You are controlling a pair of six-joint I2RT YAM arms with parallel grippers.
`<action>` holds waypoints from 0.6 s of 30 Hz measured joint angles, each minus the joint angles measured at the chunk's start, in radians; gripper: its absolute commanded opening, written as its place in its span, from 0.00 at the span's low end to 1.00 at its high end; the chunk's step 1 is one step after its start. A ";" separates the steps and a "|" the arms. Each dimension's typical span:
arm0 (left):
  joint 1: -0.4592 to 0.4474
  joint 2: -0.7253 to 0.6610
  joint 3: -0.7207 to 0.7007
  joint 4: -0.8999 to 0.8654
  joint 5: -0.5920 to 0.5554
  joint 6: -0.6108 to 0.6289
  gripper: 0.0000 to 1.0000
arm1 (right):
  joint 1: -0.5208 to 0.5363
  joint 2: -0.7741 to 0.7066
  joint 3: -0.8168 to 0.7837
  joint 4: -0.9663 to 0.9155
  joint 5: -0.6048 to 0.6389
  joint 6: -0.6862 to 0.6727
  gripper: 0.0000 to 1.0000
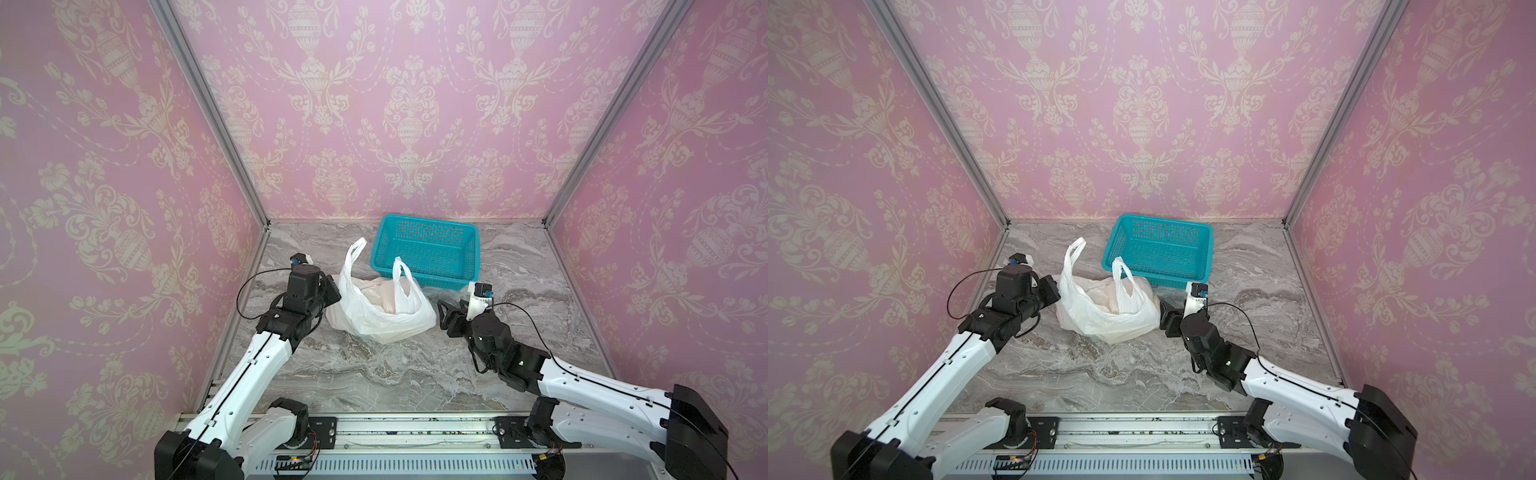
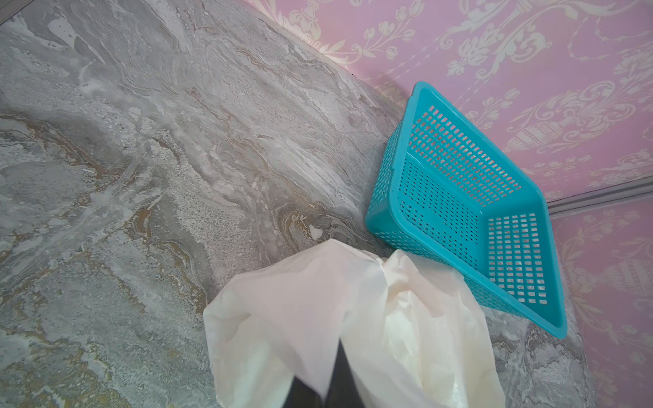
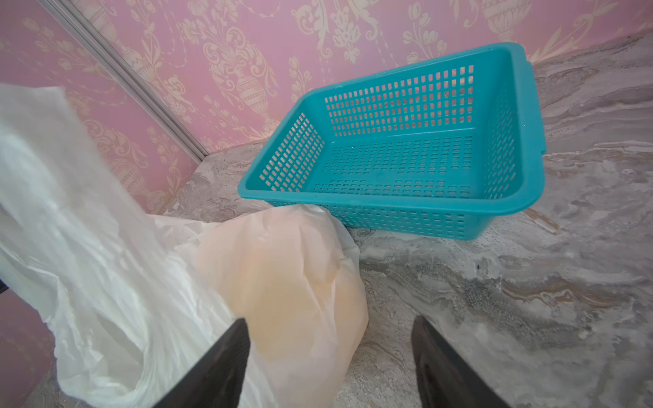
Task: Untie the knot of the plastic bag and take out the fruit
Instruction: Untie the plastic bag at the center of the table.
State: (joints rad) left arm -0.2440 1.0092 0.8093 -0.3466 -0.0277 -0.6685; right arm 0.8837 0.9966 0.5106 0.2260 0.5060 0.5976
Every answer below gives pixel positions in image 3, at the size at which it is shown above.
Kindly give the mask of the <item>white plastic bag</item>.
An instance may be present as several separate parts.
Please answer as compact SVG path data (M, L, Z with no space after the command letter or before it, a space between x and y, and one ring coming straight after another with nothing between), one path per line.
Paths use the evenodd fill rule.
M368 324L360 251L314 205L146 214L60 88L1 88L1 278L54 334L61 390L155 407L239 318L238 407L328 407Z

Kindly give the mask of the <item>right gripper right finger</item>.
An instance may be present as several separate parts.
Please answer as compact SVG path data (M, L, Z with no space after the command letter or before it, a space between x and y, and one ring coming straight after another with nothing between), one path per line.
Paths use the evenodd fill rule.
M508 408L426 317L413 321L411 342L423 407Z

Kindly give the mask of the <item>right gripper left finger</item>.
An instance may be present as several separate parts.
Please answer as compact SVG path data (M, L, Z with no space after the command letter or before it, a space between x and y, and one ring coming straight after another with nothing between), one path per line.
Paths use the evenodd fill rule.
M155 408L237 408L250 348L248 324L239 318Z

